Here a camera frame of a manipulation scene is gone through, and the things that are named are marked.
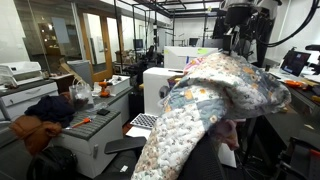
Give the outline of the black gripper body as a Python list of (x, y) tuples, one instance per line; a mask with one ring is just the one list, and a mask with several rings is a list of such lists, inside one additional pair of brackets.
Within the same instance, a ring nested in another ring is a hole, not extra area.
[(251, 6), (229, 6), (226, 11), (224, 24), (228, 26), (223, 35), (222, 52), (230, 55), (238, 44), (240, 29), (249, 23), (252, 16)]

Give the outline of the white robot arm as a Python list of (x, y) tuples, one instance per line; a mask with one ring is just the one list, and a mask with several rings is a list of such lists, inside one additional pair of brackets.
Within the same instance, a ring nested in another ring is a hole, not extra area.
[(319, 9), (319, 0), (312, 0), (310, 10), (301, 25), (287, 37), (271, 42), (271, 31), (282, 0), (222, 0), (219, 9), (225, 12), (224, 24), (228, 30), (223, 35), (221, 51), (245, 59), (254, 55), (257, 63), (264, 61), (268, 48), (277, 47), (300, 33)]

